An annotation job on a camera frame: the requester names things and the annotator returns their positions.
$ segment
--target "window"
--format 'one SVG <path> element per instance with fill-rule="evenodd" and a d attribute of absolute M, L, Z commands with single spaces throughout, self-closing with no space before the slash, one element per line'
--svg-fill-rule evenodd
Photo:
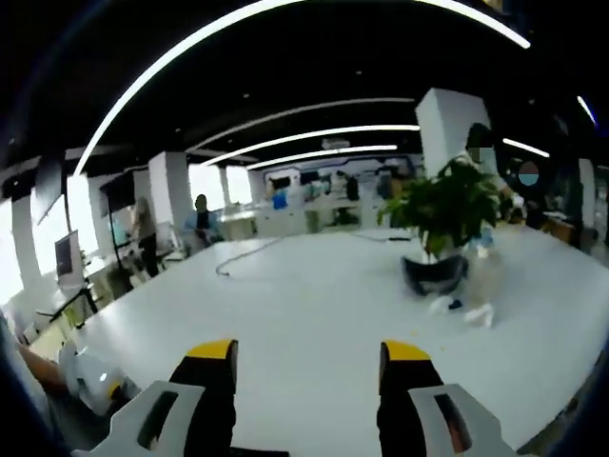
<path fill-rule="evenodd" d="M 87 176 L 79 174 L 68 178 L 69 222 L 72 230 L 78 230 L 78 243 L 85 254 L 98 249 L 91 202 L 88 196 Z"/>
<path fill-rule="evenodd" d="M 0 203 L 0 305 L 23 290 L 21 270 L 12 237 L 12 201 Z"/>
<path fill-rule="evenodd" d="M 196 201 L 200 193 L 207 197 L 207 209 L 214 211 L 225 207 L 225 197 L 220 182 L 220 169 L 217 166 L 202 164 L 188 167 L 188 181 L 190 181 L 190 196 Z"/>
<path fill-rule="evenodd" d="M 36 202 L 36 191 L 31 190 L 30 207 Z M 40 274 L 47 274 L 55 270 L 55 242 L 68 234 L 68 223 L 66 222 L 66 207 L 62 195 L 55 202 L 49 214 L 37 226 L 31 224 L 31 233 L 34 238 L 34 249 L 38 259 Z"/>
<path fill-rule="evenodd" d="M 226 180 L 228 181 L 228 197 L 230 203 L 251 203 L 251 187 L 249 175 L 245 167 L 226 167 Z"/>

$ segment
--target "green leaves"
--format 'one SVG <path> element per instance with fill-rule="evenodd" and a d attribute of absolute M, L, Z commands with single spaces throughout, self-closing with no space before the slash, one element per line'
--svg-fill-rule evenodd
<path fill-rule="evenodd" d="M 480 236 L 483 224 L 494 227 L 498 209 L 493 176 L 457 158 L 437 178 L 410 182 L 401 198 L 387 202 L 379 211 L 377 222 L 390 214 L 392 227 L 417 228 L 421 239 L 427 232 L 425 249 L 437 256 L 448 238 L 461 247 Z"/>

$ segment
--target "black plant pot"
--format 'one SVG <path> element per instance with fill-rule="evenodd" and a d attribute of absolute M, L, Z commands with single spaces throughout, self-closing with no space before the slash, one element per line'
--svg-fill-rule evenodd
<path fill-rule="evenodd" d="M 448 294 L 455 290 L 462 277 L 467 275 L 469 263 L 460 254 L 440 260 L 436 264 L 420 264 L 402 257 L 404 281 L 415 293 Z"/>

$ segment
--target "ceiling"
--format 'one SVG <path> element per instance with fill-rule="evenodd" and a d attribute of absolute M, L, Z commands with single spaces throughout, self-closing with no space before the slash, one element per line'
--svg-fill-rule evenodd
<path fill-rule="evenodd" d="M 9 3 L 3 42 L 14 46 L 0 101 L 5 166 L 85 146 L 114 102 L 160 55 L 251 0 Z M 586 98 L 601 125 L 609 118 L 595 49 L 602 27 L 590 8 L 578 12 L 570 5 L 527 6 L 530 50 L 456 13 L 412 1 L 310 0 L 261 13 L 210 36 L 153 78 L 100 141 L 121 147 L 93 156 L 86 171 L 144 165 L 162 150 L 186 150 L 214 135 L 220 137 L 203 149 L 233 151 L 318 129 L 416 124 L 414 108 L 431 87 L 484 97 L 503 136 L 558 157 L 584 154 L 603 162 L 601 130 L 593 129 L 576 99 Z M 413 102 L 313 109 L 222 135 L 283 110 L 378 97 Z M 559 134 L 557 116 L 568 136 Z M 417 132 L 340 136 L 351 146 L 421 151 Z M 267 160 L 318 150 L 322 139 L 249 155 Z"/>

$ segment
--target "office room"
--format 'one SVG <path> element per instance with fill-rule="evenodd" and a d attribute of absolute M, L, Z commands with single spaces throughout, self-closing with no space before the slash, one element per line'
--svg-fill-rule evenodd
<path fill-rule="evenodd" d="M 9 3 L 5 445 L 603 448 L 596 11 Z"/>

